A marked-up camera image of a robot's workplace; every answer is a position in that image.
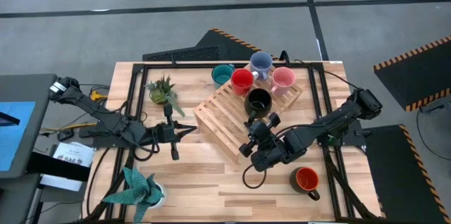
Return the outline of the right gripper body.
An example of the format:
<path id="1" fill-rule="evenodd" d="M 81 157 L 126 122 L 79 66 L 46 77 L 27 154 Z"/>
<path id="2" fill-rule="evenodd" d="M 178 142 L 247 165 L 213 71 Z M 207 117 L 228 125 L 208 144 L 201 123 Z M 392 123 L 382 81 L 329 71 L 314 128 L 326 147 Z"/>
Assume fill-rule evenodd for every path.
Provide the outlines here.
<path id="1" fill-rule="evenodd" d="M 248 127 L 248 123 L 255 121 L 254 114 L 255 112 L 252 112 L 249 120 L 245 122 L 246 127 Z M 249 138 L 248 143 L 244 143 L 239 147 L 240 153 L 243 156 L 248 157 L 252 153 L 252 148 L 257 145 L 257 149 L 259 151 L 271 151 L 273 149 L 278 149 L 279 155 L 288 157 L 285 144 L 281 140 L 277 139 L 276 135 L 271 131 L 273 127 L 277 127 L 280 124 L 278 114 L 271 113 L 269 116 L 269 122 L 266 124 L 270 130 L 268 132 L 257 132 L 255 137 Z"/>

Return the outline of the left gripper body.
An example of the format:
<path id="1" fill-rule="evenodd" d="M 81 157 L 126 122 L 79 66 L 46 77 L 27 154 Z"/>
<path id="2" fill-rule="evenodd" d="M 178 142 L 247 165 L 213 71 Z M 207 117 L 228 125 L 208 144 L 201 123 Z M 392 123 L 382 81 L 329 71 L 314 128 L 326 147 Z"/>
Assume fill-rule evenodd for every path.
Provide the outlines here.
<path id="1" fill-rule="evenodd" d="M 166 123 L 159 123 L 157 126 L 158 143 L 170 143 L 171 157 L 174 161 L 177 161 L 180 158 L 176 145 L 179 138 L 175 134 L 175 126 L 172 120 L 173 108 L 170 103 L 163 106 L 163 114 L 166 117 Z"/>

